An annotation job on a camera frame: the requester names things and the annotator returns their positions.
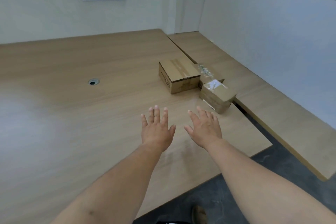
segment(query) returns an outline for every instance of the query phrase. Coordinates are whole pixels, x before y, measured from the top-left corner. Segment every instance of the small cardboard box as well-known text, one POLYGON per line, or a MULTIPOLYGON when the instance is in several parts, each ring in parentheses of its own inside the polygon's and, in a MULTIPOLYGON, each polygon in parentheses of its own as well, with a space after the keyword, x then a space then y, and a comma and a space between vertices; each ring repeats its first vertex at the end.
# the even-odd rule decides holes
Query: small cardboard box
POLYGON ((211 82, 216 79, 220 83, 224 81, 223 76, 218 73, 211 65, 207 63, 194 64, 195 68, 200 72, 201 77, 199 79, 198 88, 202 90, 204 83, 211 82))
POLYGON ((160 61, 159 76, 170 94, 175 94, 197 88, 201 75, 187 57, 181 57, 160 61))
POLYGON ((230 107, 236 95, 234 90, 229 89, 218 80, 212 80, 203 85, 199 97, 217 113, 221 114, 230 107))

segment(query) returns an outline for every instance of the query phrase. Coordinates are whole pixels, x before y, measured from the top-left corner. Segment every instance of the person's right arm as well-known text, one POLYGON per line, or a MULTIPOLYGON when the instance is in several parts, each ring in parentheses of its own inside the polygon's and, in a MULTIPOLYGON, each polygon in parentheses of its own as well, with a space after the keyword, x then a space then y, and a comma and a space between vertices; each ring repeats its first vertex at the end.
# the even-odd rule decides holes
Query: person's right arm
POLYGON ((222 139, 217 117, 198 107, 184 128, 206 149, 250 224, 336 223, 336 215, 295 184, 264 168, 222 139))

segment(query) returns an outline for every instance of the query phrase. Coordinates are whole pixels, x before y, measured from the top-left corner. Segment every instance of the skin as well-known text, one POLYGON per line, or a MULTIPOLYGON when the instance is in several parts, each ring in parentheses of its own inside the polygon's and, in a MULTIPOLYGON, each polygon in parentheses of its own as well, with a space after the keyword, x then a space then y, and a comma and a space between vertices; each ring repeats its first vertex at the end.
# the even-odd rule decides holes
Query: skin
MULTIPOLYGON (((188 111, 190 137, 208 151, 220 168, 237 205, 251 224, 336 224, 324 205, 281 176, 260 166, 222 139, 214 113, 188 111)), ((168 109, 141 115, 142 144, 82 192, 52 224, 132 223, 145 197, 161 154, 170 146, 176 126, 168 128, 168 109)))

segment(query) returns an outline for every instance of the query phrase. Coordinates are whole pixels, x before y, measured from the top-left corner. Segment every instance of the shoe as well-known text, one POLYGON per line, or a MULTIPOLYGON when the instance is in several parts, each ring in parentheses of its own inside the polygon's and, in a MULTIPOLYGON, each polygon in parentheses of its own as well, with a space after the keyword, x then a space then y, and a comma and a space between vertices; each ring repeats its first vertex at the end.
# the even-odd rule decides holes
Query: shoe
POLYGON ((208 218, 203 207, 194 206, 191 211, 192 224, 207 224, 208 218))

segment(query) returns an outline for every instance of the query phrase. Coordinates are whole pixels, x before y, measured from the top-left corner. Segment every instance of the forearm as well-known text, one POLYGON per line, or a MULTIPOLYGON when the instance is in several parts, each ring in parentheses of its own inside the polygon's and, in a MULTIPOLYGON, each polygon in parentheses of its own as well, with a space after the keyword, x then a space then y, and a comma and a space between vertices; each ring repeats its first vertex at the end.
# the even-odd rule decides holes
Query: forearm
POLYGON ((53 224, 132 223, 161 153, 141 145, 80 194, 53 224))
POLYGON ((224 140, 210 144, 207 151, 251 224, 336 223, 335 215, 315 198, 224 140))

